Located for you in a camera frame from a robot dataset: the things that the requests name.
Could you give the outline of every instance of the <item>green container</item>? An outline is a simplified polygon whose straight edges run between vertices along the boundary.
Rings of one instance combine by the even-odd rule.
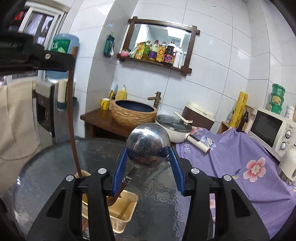
[[[274,104],[273,102],[270,101],[269,105],[268,105],[268,110],[276,113],[276,114],[281,114],[281,107],[278,106],[277,104]]]
[[[282,99],[284,98],[284,94],[285,94],[286,90],[284,89],[284,87],[278,85],[278,84],[273,84],[272,85],[272,93],[274,93],[275,95],[281,97]]]
[[[271,93],[271,102],[273,102],[274,104],[281,107],[283,105],[284,98],[282,98],[279,95],[272,92]]]

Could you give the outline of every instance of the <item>microwave knob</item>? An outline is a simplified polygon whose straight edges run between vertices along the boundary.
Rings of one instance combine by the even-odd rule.
[[[291,131],[287,130],[286,131],[286,138],[289,139],[291,137]]]
[[[281,143],[281,150],[285,150],[286,149],[286,143],[285,142],[282,142]]]

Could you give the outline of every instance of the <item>microwave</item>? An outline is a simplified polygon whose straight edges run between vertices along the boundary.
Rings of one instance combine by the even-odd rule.
[[[296,138],[296,122],[258,109],[249,134],[281,162]]]

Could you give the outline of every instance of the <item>yellow mug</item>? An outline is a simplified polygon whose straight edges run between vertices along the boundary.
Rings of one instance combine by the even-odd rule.
[[[102,110],[109,110],[109,105],[110,105],[110,99],[103,98],[102,102],[101,102],[101,109]]]

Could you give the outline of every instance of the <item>pot lid handle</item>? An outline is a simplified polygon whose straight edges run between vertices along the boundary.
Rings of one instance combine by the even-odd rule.
[[[178,112],[174,111],[174,113],[185,123],[192,123],[192,120],[185,120],[184,117],[182,115],[180,115]]]

